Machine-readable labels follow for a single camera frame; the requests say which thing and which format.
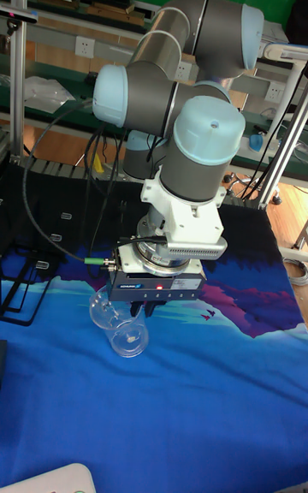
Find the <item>clear plastic glass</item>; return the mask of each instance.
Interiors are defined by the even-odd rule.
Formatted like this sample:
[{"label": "clear plastic glass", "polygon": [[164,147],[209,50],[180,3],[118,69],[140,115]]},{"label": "clear plastic glass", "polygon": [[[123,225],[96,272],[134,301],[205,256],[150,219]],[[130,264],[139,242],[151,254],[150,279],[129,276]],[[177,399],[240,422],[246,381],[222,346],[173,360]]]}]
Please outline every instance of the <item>clear plastic glass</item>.
[{"label": "clear plastic glass", "polygon": [[138,356],[149,342],[143,308],[133,318],[130,307],[130,303],[123,301],[110,303],[106,287],[90,298],[92,321],[104,330],[114,351],[124,358]]}]

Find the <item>black cable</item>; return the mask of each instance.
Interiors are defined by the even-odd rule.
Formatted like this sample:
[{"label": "black cable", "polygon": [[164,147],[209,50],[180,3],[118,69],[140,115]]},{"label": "black cable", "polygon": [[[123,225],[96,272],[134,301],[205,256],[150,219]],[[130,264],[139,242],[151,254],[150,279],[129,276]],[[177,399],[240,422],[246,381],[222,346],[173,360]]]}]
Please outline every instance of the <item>black cable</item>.
[{"label": "black cable", "polygon": [[151,147],[150,147],[150,144],[149,144],[149,138],[150,138],[150,136],[151,136],[151,134],[148,134],[148,136],[146,138],[146,144],[148,145],[148,149],[149,149],[149,152],[147,153],[147,157],[146,157],[146,162],[150,162],[151,159],[153,161],[153,151],[155,149],[156,142],[157,142],[157,136],[155,136],[153,138],[153,141],[152,141],[152,144],[151,144]]},{"label": "black cable", "polygon": [[87,208],[89,205],[93,165],[94,165],[95,155],[96,155],[97,150],[98,150],[99,139],[100,139],[100,136],[102,133],[103,133],[103,131],[98,133],[98,135],[96,136],[96,140],[95,140],[95,144],[94,144],[94,148],[93,148],[93,153],[92,153],[92,157],[91,157],[91,162],[90,162],[89,173],[88,173],[87,180],[86,180],[85,206],[84,206],[84,213],[83,213],[81,227],[80,227],[80,244],[82,244],[83,240],[84,240],[85,225],[86,225],[86,213],[87,213]]},{"label": "black cable", "polygon": [[262,157],[261,157],[261,158],[260,158],[260,160],[259,160],[258,166],[257,166],[257,168],[255,169],[254,174],[253,174],[253,176],[252,176],[252,178],[251,178],[250,182],[248,183],[248,185],[247,185],[247,187],[246,187],[245,191],[243,192],[243,194],[242,194],[242,196],[241,196],[241,198],[242,198],[243,200],[244,200],[244,199],[249,199],[249,197],[250,197],[250,196],[252,196],[252,193],[256,190],[256,187],[254,187],[253,191],[251,191],[251,192],[249,193],[249,195],[246,195],[246,192],[247,192],[248,188],[250,188],[250,186],[251,186],[252,182],[254,181],[254,179],[255,179],[255,177],[256,177],[256,175],[257,175],[257,173],[258,173],[258,169],[259,169],[260,165],[262,164],[262,162],[263,162],[263,160],[264,160],[264,156],[265,156],[265,154],[266,154],[266,152],[267,152],[267,150],[268,150],[268,148],[269,148],[269,146],[270,146],[270,143],[271,143],[271,141],[272,141],[272,139],[273,139],[274,135],[277,133],[277,131],[278,131],[278,130],[280,129],[280,127],[281,127],[281,123],[282,123],[282,121],[283,121],[283,119],[284,119],[284,116],[285,116],[285,114],[286,114],[286,111],[287,111],[287,109],[289,108],[290,104],[292,103],[293,97],[294,97],[294,95],[295,95],[295,93],[296,93],[296,91],[297,91],[297,89],[298,89],[298,87],[299,87],[299,83],[300,83],[300,81],[301,81],[301,78],[302,78],[302,77],[300,76],[300,77],[299,77],[299,79],[298,79],[298,81],[297,81],[297,83],[296,83],[296,86],[295,86],[295,88],[294,88],[294,90],[293,90],[293,94],[292,94],[291,98],[289,99],[289,102],[288,102],[288,104],[287,104],[286,110],[285,110],[285,111],[284,111],[284,113],[282,114],[280,121],[277,123],[277,126],[275,127],[274,132],[273,132],[273,133],[272,133],[272,135],[270,136],[270,138],[269,138],[269,140],[268,140],[268,142],[267,142],[267,145],[266,145],[266,147],[265,147],[265,149],[264,149],[264,153],[263,153]]},{"label": "black cable", "polygon": [[300,187],[296,187],[296,185],[293,185],[293,187],[294,187],[294,188],[297,188],[297,190],[298,190],[298,191],[300,191],[300,192],[302,192],[302,193],[304,193],[304,194],[308,194],[308,192],[307,192],[307,191],[304,191],[304,190],[303,190],[302,188],[300,188]]},{"label": "black cable", "polygon": [[249,200],[249,198],[253,195],[253,193],[255,191],[258,190],[258,188],[260,187],[261,183],[263,182],[264,180],[264,177],[266,176],[266,174],[268,173],[270,169],[270,163],[268,163],[268,165],[266,166],[264,172],[262,173],[262,175],[258,178],[258,181],[256,182],[256,184],[253,186],[252,190],[245,196],[245,198],[243,200]]},{"label": "black cable", "polygon": [[27,154],[30,154],[31,151],[29,151],[29,149],[27,148],[27,146],[24,144],[24,151],[26,151]]},{"label": "black cable", "polygon": [[31,223],[33,224],[33,227],[35,227],[35,229],[40,233],[40,235],[43,236],[43,238],[45,238],[50,244],[52,244],[52,246],[56,247],[57,250],[60,250],[61,252],[66,253],[67,255],[69,255],[69,257],[77,259],[77,261],[82,261],[82,263],[84,263],[83,258],[78,257],[78,255],[74,255],[73,253],[66,250],[64,247],[59,246],[59,244],[57,244],[56,242],[51,240],[50,237],[39,227],[39,225],[35,221],[33,214],[30,210],[30,206],[29,206],[28,201],[27,201],[27,175],[28,175],[28,171],[30,169],[31,163],[32,163],[32,158],[33,158],[34,152],[36,151],[40,141],[44,138],[44,136],[47,134],[47,132],[50,130],[50,128],[52,128],[52,126],[54,126],[57,122],[59,122],[59,120],[61,120],[66,115],[68,115],[70,112],[82,109],[83,107],[88,107],[91,104],[92,104],[92,100],[87,99],[82,104],[77,105],[73,109],[66,110],[60,116],[55,118],[50,124],[48,124],[48,126],[44,129],[44,132],[38,137],[37,141],[34,143],[32,150],[30,151],[29,157],[28,157],[26,165],[25,165],[24,174],[22,177],[22,198],[24,201],[27,215],[28,215]]},{"label": "black cable", "polygon": [[166,236],[140,236],[135,238],[124,238],[120,239],[114,246],[106,246],[102,248],[102,251],[108,252],[112,250],[116,250],[118,247],[127,246],[127,244],[134,244],[140,242],[150,242],[153,244],[167,244]]},{"label": "black cable", "polygon": [[[118,156],[116,153],[118,152],[118,142],[117,142],[117,138],[116,138],[116,135],[113,134],[113,138],[115,140],[115,148],[116,148],[116,151],[115,151],[115,156]],[[119,174],[119,156],[118,156],[118,162],[116,164],[116,176],[118,176]]]},{"label": "black cable", "polygon": [[86,144],[86,149],[85,149],[85,156],[84,156],[84,163],[85,163],[85,169],[86,169],[86,174],[88,175],[88,178],[90,177],[90,183],[92,183],[92,185],[94,185],[94,187],[103,195],[105,196],[105,192],[104,190],[101,188],[101,186],[99,185],[99,183],[97,182],[96,179],[94,179],[94,177],[92,175],[89,175],[90,174],[90,169],[89,169],[89,164],[88,164],[88,159],[87,159],[87,156],[88,156],[88,153],[90,151],[90,148],[91,148],[91,145],[93,143],[93,141],[100,135],[102,134],[103,130],[104,130],[104,127],[106,126],[106,124],[104,123],[103,126],[100,126],[96,132],[94,132],[94,134],[92,134],[91,138],[88,140],[87,144]]},{"label": "black cable", "polygon": [[116,148],[115,160],[114,160],[112,171],[111,171],[111,175],[110,175],[110,181],[109,181],[109,184],[108,184],[108,187],[107,187],[107,193],[106,193],[105,198],[104,198],[102,209],[101,209],[100,214],[99,214],[98,223],[97,223],[97,226],[95,228],[94,235],[92,237],[92,242],[91,242],[90,250],[89,250],[89,253],[88,253],[88,256],[89,257],[91,256],[91,253],[92,253],[94,242],[95,242],[95,239],[96,239],[97,234],[98,234],[98,229],[99,229],[99,226],[100,226],[100,224],[102,222],[102,219],[103,219],[103,215],[104,215],[104,211],[106,209],[106,206],[108,204],[109,196],[111,195],[111,193],[113,191],[113,188],[114,188],[114,185],[116,184],[116,182],[114,181],[114,175],[115,175],[116,168],[117,168],[117,163],[118,163],[118,160],[119,160],[119,154],[120,154],[121,146],[122,146],[122,144],[124,142],[124,139],[126,137],[126,134],[127,134],[127,130],[124,130],[124,133],[123,133],[123,135],[121,137],[120,144]]},{"label": "black cable", "polygon": [[153,166],[153,174],[155,174],[155,168],[157,167],[157,164],[158,164],[159,162],[161,162],[164,158],[166,158],[166,156],[167,156],[167,155],[165,154],[165,155],[164,155],[164,157],[159,158],[159,159],[155,162],[155,164],[154,164],[154,166]]},{"label": "black cable", "polygon": [[153,169],[154,169],[154,159],[153,159],[153,151],[154,151],[154,148],[153,148],[153,143],[155,141],[155,138],[152,142],[152,145],[150,147],[150,143],[149,143],[149,138],[150,138],[150,134],[148,134],[147,138],[146,138],[146,144],[148,146],[148,149],[149,149],[149,152],[147,153],[147,156],[146,156],[146,162],[150,162],[151,160],[151,173],[150,173],[150,178],[152,177],[152,173],[153,173]]},{"label": "black cable", "polygon": [[107,137],[105,135],[103,135],[103,149],[102,149],[102,154],[103,154],[105,163],[107,163],[107,157],[105,155],[106,149],[107,149]]}]

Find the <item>metal rod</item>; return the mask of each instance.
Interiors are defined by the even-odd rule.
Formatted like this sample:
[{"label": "metal rod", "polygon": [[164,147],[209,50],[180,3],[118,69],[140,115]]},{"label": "metal rod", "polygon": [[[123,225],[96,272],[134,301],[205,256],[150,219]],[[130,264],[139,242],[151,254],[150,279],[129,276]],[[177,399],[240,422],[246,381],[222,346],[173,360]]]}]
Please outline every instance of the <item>metal rod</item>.
[{"label": "metal rod", "polygon": [[[11,0],[11,4],[16,8],[27,8],[27,0]],[[11,161],[15,163],[20,162],[23,154],[26,30],[27,24],[22,22],[12,35],[10,46],[10,148]]]},{"label": "metal rod", "polygon": [[258,197],[258,208],[264,209],[270,201],[270,197],[275,186],[281,179],[284,169],[291,157],[291,154],[299,140],[308,118],[308,83],[296,107],[293,118],[288,130],[281,142],[281,145],[275,154],[269,172],[265,177],[264,184]]},{"label": "metal rod", "polygon": [[282,117],[284,117],[285,113],[287,112],[287,107],[289,105],[291,97],[293,96],[294,88],[299,81],[299,77],[302,74],[304,66],[305,62],[296,62],[293,64],[291,73],[287,78],[287,84],[282,95],[281,102],[279,103],[273,121],[270,124],[268,135],[272,134],[275,131],[278,122],[281,120]]}]

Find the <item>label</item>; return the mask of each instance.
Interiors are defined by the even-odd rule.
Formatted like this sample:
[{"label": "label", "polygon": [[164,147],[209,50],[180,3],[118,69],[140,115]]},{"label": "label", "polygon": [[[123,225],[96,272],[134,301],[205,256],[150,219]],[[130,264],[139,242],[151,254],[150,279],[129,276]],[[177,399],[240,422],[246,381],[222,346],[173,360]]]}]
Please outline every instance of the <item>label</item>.
[{"label": "label", "polygon": [[117,287],[120,289],[140,289],[143,288],[143,284],[119,284]]},{"label": "label", "polygon": [[171,289],[197,289],[201,283],[200,278],[175,278]]},{"label": "label", "polygon": [[168,266],[169,265],[168,259],[163,259],[162,257],[156,257],[155,255],[151,256],[151,261],[153,263],[160,264],[161,266]]}]

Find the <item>wire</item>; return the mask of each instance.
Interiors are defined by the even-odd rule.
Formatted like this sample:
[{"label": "wire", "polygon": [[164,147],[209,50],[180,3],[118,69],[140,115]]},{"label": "wire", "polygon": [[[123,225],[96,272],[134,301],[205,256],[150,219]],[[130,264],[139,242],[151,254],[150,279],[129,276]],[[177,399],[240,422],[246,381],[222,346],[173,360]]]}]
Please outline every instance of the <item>wire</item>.
[{"label": "wire", "polygon": [[[281,128],[284,128],[285,130],[288,130],[288,126],[285,126],[284,124],[281,124]],[[308,132],[307,128],[303,128],[303,132]]]},{"label": "wire", "polygon": [[27,215],[28,215],[31,223],[33,224],[33,227],[35,227],[35,229],[41,234],[41,236],[43,236],[43,238],[45,238],[50,244],[52,244],[52,246],[56,247],[57,250],[60,250],[61,252],[66,253],[67,255],[69,255],[69,257],[77,259],[77,261],[81,261],[82,263],[84,262],[83,258],[78,257],[78,255],[74,255],[73,253],[66,250],[64,247],[59,246],[59,244],[57,244],[56,242],[51,240],[50,237],[39,227],[39,225],[35,221],[33,214],[30,210],[30,206],[29,206],[28,201],[27,201],[27,175],[28,175],[28,171],[30,169],[31,163],[32,163],[34,152],[36,151],[40,141],[45,137],[45,135],[50,130],[50,128],[52,128],[52,126],[54,126],[57,122],[59,122],[59,120],[61,120],[66,115],[68,115],[70,112],[76,111],[79,109],[83,109],[83,107],[87,107],[87,106],[91,105],[91,103],[92,103],[92,100],[87,99],[82,104],[77,105],[73,109],[66,110],[60,116],[55,118],[50,124],[48,124],[48,126],[44,129],[44,132],[38,137],[37,141],[34,143],[32,150],[30,151],[29,157],[28,157],[26,165],[25,165],[24,174],[22,177],[22,198],[24,201]]},{"label": "wire", "polygon": [[165,155],[164,155],[164,157],[159,158],[159,160],[157,160],[157,161],[155,162],[155,164],[154,164],[154,166],[153,166],[153,174],[154,174],[154,175],[155,175],[155,168],[157,167],[157,164],[158,164],[158,163],[160,163],[160,162],[162,162],[162,160],[163,160],[164,158],[166,158],[166,156],[167,156],[167,155],[165,154]]},{"label": "wire", "polygon": [[300,188],[300,187],[296,187],[296,185],[293,185],[293,187],[294,187],[294,188],[297,188],[297,190],[298,190],[298,191],[300,191],[300,192],[302,192],[302,193],[304,193],[304,194],[308,194],[308,192],[307,192],[307,191],[304,191],[304,190],[303,190],[302,188]]},{"label": "wire", "polygon": [[[267,110],[273,110],[274,113],[276,112],[276,109],[274,107],[268,107],[267,109],[264,109],[260,115],[263,115]],[[308,128],[304,128],[303,129],[303,132],[308,132]]]},{"label": "wire", "polygon": [[107,157],[105,155],[106,149],[107,149],[107,137],[105,135],[103,135],[103,149],[102,149],[102,154],[103,154],[105,163],[107,163]]},{"label": "wire", "polygon": [[303,160],[303,158],[300,158],[297,154],[296,154],[296,148],[293,150],[293,154],[295,156],[295,158],[297,158],[302,164],[308,164],[308,161],[307,160]]},{"label": "wire", "polygon": [[24,151],[26,151],[27,154],[30,154],[31,151],[29,151],[29,149],[27,148],[27,146],[24,144]]},{"label": "wire", "polygon": [[305,263],[302,263],[301,261],[298,261],[297,259],[283,259],[283,263],[291,263],[295,264],[297,267],[299,267],[303,271],[303,276],[288,276],[289,281],[294,285],[294,286],[305,286],[308,284],[308,268]]},{"label": "wire", "polygon": [[117,157],[117,163],[116,163],[116,176],[118,176],[119,174],[119,153],[120,153],[120,150],[118,152],[118,142],[117,142],[117,139],[116,139],[116,135],[113,134],[113,138],[115,140],[115,148],[116,148],[116,153],[115,153],[115,156]]},{"label": "wire", "polygon": [[93,237],[92,237],[92,242],[91,242],[90,250],[89,250],[89,254],[88,254],[89,257],[91,256],[91,253],[92,253],[94,242],[95,242],[95,239],[96,239],[97,234],[98,234],[98,229],[99,229],[99,226],[100,226],[100,224],[102,222],[102,219],[103,219],[103,215],[104,215],[104,211],[106,209],[106,206],[108,204],[109,196],[111,195],[111,193],[113,191],[113,188],[114,188],[114,185],[115,185],[114,176],[115,176],[115,172],[116,172],[116,169],[117,169],[117,164],[118,164],[118,161],[119,161],[119,154],[120,154],[121,146],[122,146],[122,144],[124,142],[124,139],[126,137],[126,134],[127,134],[127,130],[125,129],[124,132],[123,132],[123,135],[121,137],[120,144],[119,145],[116,145],[115,160],[114,160],[113,168],[112,168],[111,175],[110,175],[110,181],[109,181],[109,184],[108,184],[108,187],[107,187],[107,193],[105,195],[105,199],[104,199],[104,202],[103,202],[103,205],[102,205],[102,209],[101,209],[100,214],[99,214],[98,223],[97,223],[97,226],[95,228],[95,231],[94,231],[94,234],[93,234]]},{"label": "wire", "polygon": [[86,144],[86,149],[85,149],[85,156],[84,156],[84,163],[85,163],[85,169],[86,169],[86,173],[88,175],[88,178],[90,178],[90,183],[92,183],[94,185],[94,187],[103,195],[105,196],[105,192],[104,190],[101,188],[101,186],[98,184],[97,180],[94,179],[94,177],[92,175],[90,175],[90,169],[89,169],[89,164],[88,164],[88,160],[87,160],[87,156],[88,156],[88,153],[90,151],[90,148],[91,148],[91,145],[93,143],[93,141],[99,136],[101,136],[103,130],[104,130],[104,127],[106,126],[106,124],[104,123],[103,126],[100,126],[96,132],[94,132],[94,134],[92,134],[91,138],[88,140],[87,144]]},{"label": "wire", "polygon": [[268,170],[269,170],[269,168],[270,168],[270,163],[269,163],[269,164],[268,164],[268,166],[267,166],[267,168],[265,169],[265,171],[262,173],[262,175],[261,175],[261,177],[260,177],[260,179],[259,179],[258,183],[256,184],[256,186],[253,188],[253,190],[252,190],[252,191],[250,191],[250,192],[249,192],[249,194],[246,194],[246,192],[247,192],[248,188],[250,188],[250,186],[251,186],[252,182],[254,181],[254,179],[255,179],[255,177],[256,177],[256,175],[257,175],[257,173],[258,173],[258,169],[259,169],[259,167],[261,166],[261,164],[262,164],[262,162],[263,162],[263,160],[264,160],[264,156],[266,155],[266,152],[267,152],[267,150],[268,150],[268,148],[269,148],[269,146],[270,146],[270,143],[271,143],[271,141],[272,141],[272,139],[273,139],[274,135],[277,133],[277,131],[279,130],[279,128],[280,128],[280,126],[281,126],[281,123],[282,123],[282,121],[283,121],[283,119],[284,119],[284,116],[285,116],[285,114],[286,114],[286,110],[289,108],[290,104],[292,103],[293,97],[294,97],[294,95],[295,95],[295,93],[296,93],[296,91],[297,91],[297,89],[298,89],[298,87],[299,87],[299,83],[300,83],[300,81],[301,81],[301,76],[299,77],[299,79],[298,79],[298,81],[297,81],[297,83],[296,83],[296,85],[295,85],[295,88],[293,89],[293,94],[292,94],[291,98],[289,99],[289,102],[288,102],[288,104],[287,104],[287,107],[286,107],[286,109],[285,109],[284,113],[282,114],[282,116],[281,116],[281,118],[280,118],[279,122],[277,123],[277,126],[275,127],[274,132],[273,132],[273,133],[271,134],[271,136],[269,137],[269,140],[268,140],[268,142],[267,142],[267,145],[266,145],[266,147],[265,147],[265,149],[264,149],[264,153],[263,153],[262,157],[261,157],[261,158],[260,158],[260,160],[259,160],[258,166],[257,166],[257,168],[256,168],[256,169],[255,169],[255,171],[254,171],[254,174],[253,174],[253,176],[252,176],[252,178],[251,178],[251,180],[250,180],[250,183],[248,183],[248,185],[247,185],[247,187],[246,187],[245,191],[243,192],[243,194],[242,194],[242,196],[241,196],[241,198],[242,198],[242,199],[249,199],[249,198],[252,196],[252,193],[253,193],[253,192],[254,192],[254,191],[255,191],[255,190],[256,190],[256,189],[260,186],[261,182],[263,181],[263,179],[264,179],[264,177],[265,177],[265,172],[267,173],[267,172],[268,172]]},{"label": "wire", "polygon": [[83,243],[83,239],[84,239],[85,225],[86,225],[86,212],[87,212],[87,208],[88,208],[88,205],[89,205],[93,165],[94,165],[95,156],[96,156],[96,153],[97,153],[97,150],[98,150],[99,139],[100,139],[100,136],[101,136],[102,133],[103,133],[103,131],[101,129],[101,131],[96,136],[96,140],[95,140],[95,144],[94,144],[94,148],[93,148],[93,153],[92,153],[92,157],[91,157],[91,162],[90,162],[90,167],[89,167],[89,171],[88,171],[88,175],[87,175],[87,180],[86,180],[85,207],[84,207],[84,213],[83,213],[81,227],[80,227],[80,244]]},{"label": "wire", "polygon": [[136,236],[133,238],[121,238],[114,246],[106,246],[102,248],[103,251],[108,252],[116,250],[118,247],[127,246],[128,244],[150,242],[152,244],[167,244],[166,236]]},{"label": "wire", "polygon": [[150,160],[152,159],[152,162],[153,162],[153,151],[155,149],[155,146],[156,146],[156,143],[157,143],[157,136],[155,136],[153,138],[153,141],[152,141],[152,144],[151,144],[151,147],[149,145],[149,138],[150,138],[151,134],[148,134],[147,138],[146,138],[146,144],[148,145],[148,148],[149,148],[149,152],[147,153],[147,157],[146,157],[146,162],[150,162]]},{"label": "wire", "polygon": [[154,151],[154,147],[153,147],[153,143],[155,142],[155,139],[153,140],[152,142],[152,145],[150,147],[150,144],[149,144],[149,138],[150,138],[150,134],[148,134],[147,138],[146,138],[146,144],[148,145],[148,149],[149,149],[149,152],[147,153],[147,156],[146,156],[146,162],[150,162],[151,160],[151,173],[150,173],[150,178],[152,177],[152,173],[153,173],[153,169],[154,169],[154,159],[153,159],[153,151]]}]

